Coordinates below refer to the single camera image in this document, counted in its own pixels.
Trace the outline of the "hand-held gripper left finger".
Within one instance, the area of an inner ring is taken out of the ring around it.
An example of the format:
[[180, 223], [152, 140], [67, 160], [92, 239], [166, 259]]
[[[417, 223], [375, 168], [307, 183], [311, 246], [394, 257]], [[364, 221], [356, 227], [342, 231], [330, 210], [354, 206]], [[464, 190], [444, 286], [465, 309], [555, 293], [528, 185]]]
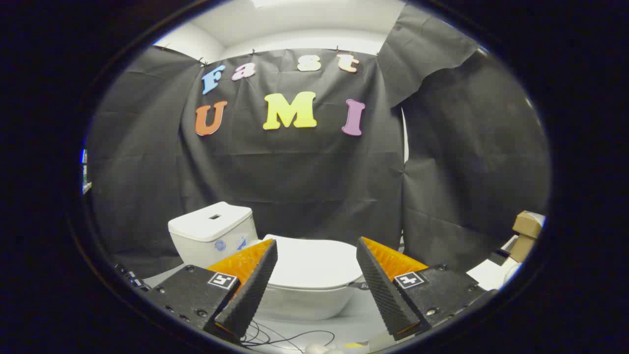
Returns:
[[146, 298], [196, 330], [236, 344], [258, 310], [277, 259], [276, 240], [263, 240], [209, 267], [186, 265]]

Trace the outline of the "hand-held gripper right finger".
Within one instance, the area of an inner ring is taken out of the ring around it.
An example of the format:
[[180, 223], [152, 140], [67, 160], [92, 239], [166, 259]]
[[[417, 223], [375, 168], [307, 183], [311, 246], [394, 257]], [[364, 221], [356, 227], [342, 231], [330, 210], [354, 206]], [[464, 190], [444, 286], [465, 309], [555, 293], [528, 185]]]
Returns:
[[425, 265], [375, 240], [357, 240], [356, 259], [387, 332], [400, 340], [486, 305], [497, 293], [448, 265]]

